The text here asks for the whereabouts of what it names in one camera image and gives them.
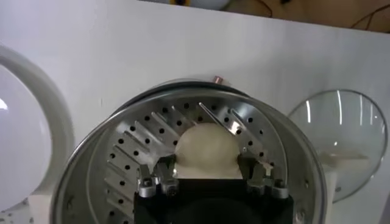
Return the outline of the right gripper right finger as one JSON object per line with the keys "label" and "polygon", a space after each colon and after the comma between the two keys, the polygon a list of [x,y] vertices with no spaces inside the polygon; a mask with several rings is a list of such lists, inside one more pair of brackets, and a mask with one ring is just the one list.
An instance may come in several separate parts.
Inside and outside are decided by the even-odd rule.
{"label": "right gripper right finger", "polygon": [[237,162],[251,194],[276,200],[289,197],[286,178],[282,174],[282,169],[275,163],[257,160],[249,152],[240,154]]}

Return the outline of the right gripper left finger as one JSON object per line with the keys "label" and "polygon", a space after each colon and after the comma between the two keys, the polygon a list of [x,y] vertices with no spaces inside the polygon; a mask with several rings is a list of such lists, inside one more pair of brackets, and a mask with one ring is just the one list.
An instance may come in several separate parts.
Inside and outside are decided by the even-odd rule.
{"label": "right gripper left finger", "polygon": [[152,198],[158,195],[175,197],[179,193],[179,181],[175,174],[176,156],[161,157],[149,169],[147,164],[141,164],[137,169],[136,192],[140,198]]}

